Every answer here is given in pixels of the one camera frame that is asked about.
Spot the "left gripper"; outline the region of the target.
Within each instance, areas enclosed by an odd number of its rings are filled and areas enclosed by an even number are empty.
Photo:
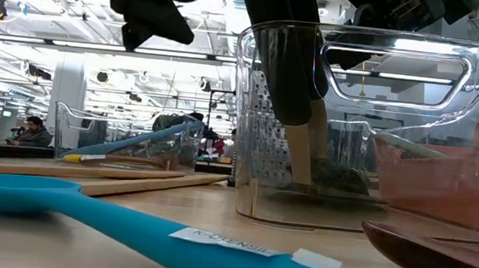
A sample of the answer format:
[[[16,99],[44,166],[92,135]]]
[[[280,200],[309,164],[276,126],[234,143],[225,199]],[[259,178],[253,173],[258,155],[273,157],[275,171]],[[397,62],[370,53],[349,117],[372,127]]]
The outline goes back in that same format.
[[[128,51],[153,36],[191,44],[194,33],[173,0],[109,0],[114,12],[122,15],[122,41]]]

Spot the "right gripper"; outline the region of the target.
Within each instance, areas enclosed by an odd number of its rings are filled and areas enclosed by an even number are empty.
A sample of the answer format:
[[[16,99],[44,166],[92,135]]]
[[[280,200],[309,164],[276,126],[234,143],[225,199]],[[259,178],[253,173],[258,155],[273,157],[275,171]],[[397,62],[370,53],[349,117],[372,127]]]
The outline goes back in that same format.
[[[348,0],[355,8],[352,24],[417,32],[444,19],[452,24],[472,12],[474,0]]]

